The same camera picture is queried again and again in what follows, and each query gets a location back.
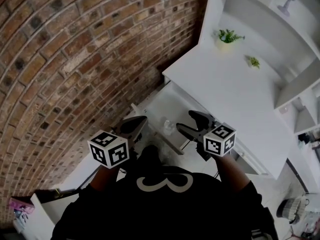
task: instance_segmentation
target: white number print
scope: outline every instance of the white number print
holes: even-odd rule
[[[140,177],[136,180],[136,185],[138,186],[138,188],[144,192],[153,192],[153,191],[157,191],[161,188],[163,188],[164,186],[168,186],[172,191],[176,192],[176,193],[183,193],[185,191],[187,191],[188,189],[190,189],[190,187],[192,186],[193,182],[194,182],[194,178],[192,177],[192,175],[187,174],[187,173],[168,173],[169,175],[183,175],[186,176],[187,178],[187,183],[184,186],[177,186],[175,184],[173,184],[170,180],[168,180],[168,178],[165,178],[163,181],[161,181],[160,183],[156,184],[156,185],[152,185],[152,186],[148,186],[144,184],[144,179],[146,177]]]

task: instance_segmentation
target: forearm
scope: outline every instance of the forearm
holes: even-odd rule
[[[99,170],[95,174],[90,185],[97,191],[104,191],[107,187],[113,185],[117,181],[119,167],[108,169],[100,165]]]
[[[229,154],[224,157],[213,157],[218,168],[221,182],[228,186],[232,192],[239,192],[250,182],[237,162]]]

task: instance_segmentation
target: black and white cube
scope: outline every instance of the black and white cube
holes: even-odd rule
[[[203,136],[204,150],[210,154],[223,157],[235,146],[236,130],[222,123]]]
[[[111,169],[129,159],[128,140],[99,130],[88,140],[93,159]]]

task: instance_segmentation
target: black shirt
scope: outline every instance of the black shirt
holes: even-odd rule
[[[270,239],[274,220],[250,182],[228,192],[217,179],[175,166],[128,173],[105,192],[90,185],[56,224],[52,239]]]

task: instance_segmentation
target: small plant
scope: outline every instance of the small plant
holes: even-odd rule
[[[255,57],[249,57],[249,61],[253,67],[260,69],[260,62]]]
[[[232,43],[238,39],[245,39],[245,36],[240,36],[235,34],[234,30],[230,31],[229,29],[226,29],[226,30],[220,29],[219,31],[220,31],[219,33],[220,40],[227,44]]]

